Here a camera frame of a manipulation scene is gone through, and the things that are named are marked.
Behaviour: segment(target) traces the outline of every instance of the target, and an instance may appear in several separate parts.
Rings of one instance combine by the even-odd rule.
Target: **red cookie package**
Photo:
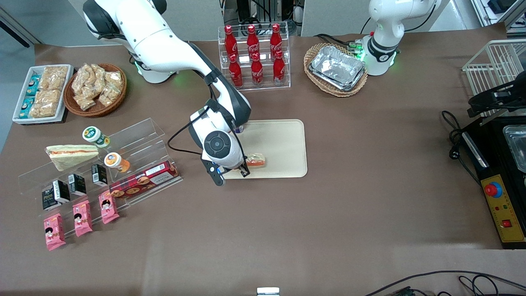
[[[93,231],[89,201],[73,205],[73,218],[75,219],[75,233],[77,236]]]
[[[66,244],[60,214],[53,215],[44,220],[44,230],[46,232],[46,247],[48,250],[52,251]]]
[[[104,224],[109,223],[119,217],[117,213],[117,205],[115,198],[110,194],[109,190],[99,195],[100,214]]]

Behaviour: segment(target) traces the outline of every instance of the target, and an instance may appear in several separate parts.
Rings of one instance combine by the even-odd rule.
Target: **red emergency button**
[[[502,226],[504,228],[511,227],[511,221],[510,220],[502,220]]]
[[[497,182],[491,182],[484,187],[484,192],[494,198],[502,196],[502,187]]]

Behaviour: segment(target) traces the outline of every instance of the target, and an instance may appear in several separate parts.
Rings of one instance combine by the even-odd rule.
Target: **sandwich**
[[[93,145],[55,145],[46,147],[46,153],[59,172],[98,156]]]

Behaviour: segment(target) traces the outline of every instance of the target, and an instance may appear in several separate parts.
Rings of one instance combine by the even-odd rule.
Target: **red glass bottle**
[[[274,84],[283,85],[285,83],[285,62],[283,61],[283,52],[276,51],[274,60]]]
[[[257,53],[259,57],[259,39],[256,36],[256,27],[254,25],[248,25],[247,47],[250,59],[252,59],[255,53]]]
[[[225,49],[228,54],[228,58],[230,59],[231,56],[234,56],[235,59],[239,56],[239,53],[237,51],[237,41],[236,38],[232,35],[232,26],[226,25],[225,26]]]
[[[237,63],[236,56],[232,55],[229,57],[230,59],[230,66],[228,66],[228,69],[230,70],[230,78],[232,79],[232,83],[234,84],[235,88],[242,88],[243,87],[243,76],[241,75],[241,67]]]
[[[259,53],[253,53],[252,57],[252,83],[255,87],[263,86],[263,65],[259,61]]]
[[[272,25],[272,36],[270,37],[270,60],[273,61],[277,51],[281,51],[281,35],[279,35],[279,24]]]

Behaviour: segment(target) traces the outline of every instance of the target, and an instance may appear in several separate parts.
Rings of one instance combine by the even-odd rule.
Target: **brown tablecloth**
[[[502,38],[501,25],[407,34],[387,74],[369,77],[353,97],[335,98],[303,72],[304,53],[320,40],[293,37],[291,89],[245,95],[252,120],[304,122],[305,177],[229,180],[218,188],[197,156],[170,152],[181,183],[52,252],[41,221],[26,210],[35,201],[17,186],[18,175],[49,161],[44,147],[83,144],[88,125],[112,134],[148,117],[170,136],[203,106],[208,89],[191,71],[149,84],[121,46],[37,45],[39,65],[112,63],[128,75],[129,89],[123,105],[103,118],[70,114],[64,124],[13,124],[0,156],[0,289],[9,295],[254,295],[256,287],[277,286],[282,295],[362,295],[439,269],[523,282],[526,251],[500,250],[480,188],[448,158],[449,130],[440,120],[447,109],[469,122],[460,68],[486,42]],[[218,62],[215,42],[197,45]],[[196,149],[186,132],[176,144]],[[454,275],[406,284],[461,290]]]

